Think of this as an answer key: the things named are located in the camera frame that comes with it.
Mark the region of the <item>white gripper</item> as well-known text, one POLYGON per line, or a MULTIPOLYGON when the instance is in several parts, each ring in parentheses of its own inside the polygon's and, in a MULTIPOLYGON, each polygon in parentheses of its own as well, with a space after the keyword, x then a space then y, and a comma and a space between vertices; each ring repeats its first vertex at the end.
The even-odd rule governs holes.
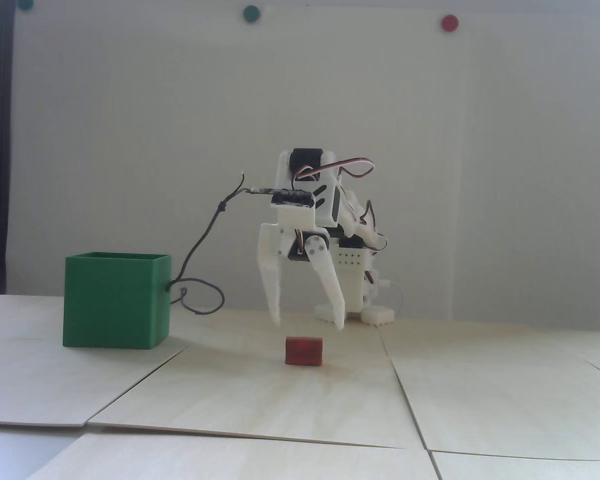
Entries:
POLYGON ((316 317, 345 326, 346 304, 329 252, 329 235, 325 227, 316 225, 315 209, 307 206, 280 205, 277 224, 259 227, 257 261, 265 291, 266 304, 273 323, 281 324, 280 295, 282 259, 310 262, 328 297, 329 304, 314 309, 316 317))

